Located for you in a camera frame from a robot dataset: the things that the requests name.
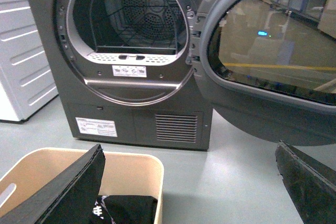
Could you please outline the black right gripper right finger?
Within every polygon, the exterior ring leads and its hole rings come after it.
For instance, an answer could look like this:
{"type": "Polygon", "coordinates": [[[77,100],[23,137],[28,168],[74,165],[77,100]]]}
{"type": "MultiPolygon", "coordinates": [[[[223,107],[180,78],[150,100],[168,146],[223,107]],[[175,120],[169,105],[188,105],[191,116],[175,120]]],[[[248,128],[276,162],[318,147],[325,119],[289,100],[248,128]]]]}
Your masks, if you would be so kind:
{"type": "Polygon", "coordinates": [[[275,157],[303,223],[335,223],[335,170],[284,141],[279,141],[275,157]]]}

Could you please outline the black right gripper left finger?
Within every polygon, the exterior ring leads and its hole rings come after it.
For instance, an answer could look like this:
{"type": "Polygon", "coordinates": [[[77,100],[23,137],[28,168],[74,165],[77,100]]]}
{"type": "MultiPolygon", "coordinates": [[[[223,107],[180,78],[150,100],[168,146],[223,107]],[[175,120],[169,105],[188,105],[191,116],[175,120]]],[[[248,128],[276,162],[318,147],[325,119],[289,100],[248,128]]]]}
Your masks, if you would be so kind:
{"type": "Polygon", "coordinates": [[[101,186],[106,158],[97,144],[78,158],[35,151],[3,178],[15,191],[1,206],[1,223],[88,223],[101,186]]]}

